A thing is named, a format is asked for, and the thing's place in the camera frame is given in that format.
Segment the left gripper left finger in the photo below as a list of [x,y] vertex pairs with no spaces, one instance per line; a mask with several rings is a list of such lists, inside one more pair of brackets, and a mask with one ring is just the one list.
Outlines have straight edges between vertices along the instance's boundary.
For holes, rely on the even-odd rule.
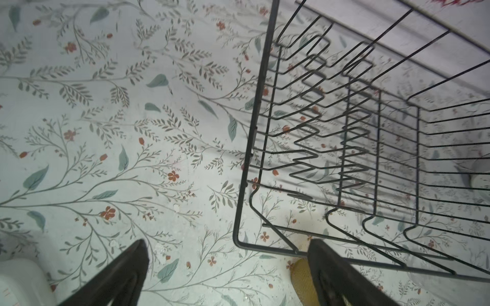
[[136,305],[148,272],[149,255],[143,239],[132,243],[114,261],[61,305]]

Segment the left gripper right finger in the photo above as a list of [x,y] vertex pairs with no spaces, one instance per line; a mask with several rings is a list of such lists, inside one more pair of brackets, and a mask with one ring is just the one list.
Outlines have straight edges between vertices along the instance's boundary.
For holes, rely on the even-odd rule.
[[325,242],[312,240],[307,261],[320,305],[396,305]]

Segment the black wire dish rack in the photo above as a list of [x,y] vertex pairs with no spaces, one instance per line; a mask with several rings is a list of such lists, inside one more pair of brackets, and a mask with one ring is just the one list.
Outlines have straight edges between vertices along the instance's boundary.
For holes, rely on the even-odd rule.
[[457,164],[489,154],[489,31],[415,1],[273,1],[232,240],[265,258],[299,239],[356,266],[409,255],[489,275],[489,205]]

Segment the grey mug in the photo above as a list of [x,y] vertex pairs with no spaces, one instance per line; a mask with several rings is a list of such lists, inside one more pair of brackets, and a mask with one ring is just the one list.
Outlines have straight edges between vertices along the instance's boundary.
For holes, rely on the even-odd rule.
[[476,200],[489,205],[489,154],[476,159],[469,166],[455,166],[461,175],[463,186],[470,190]]

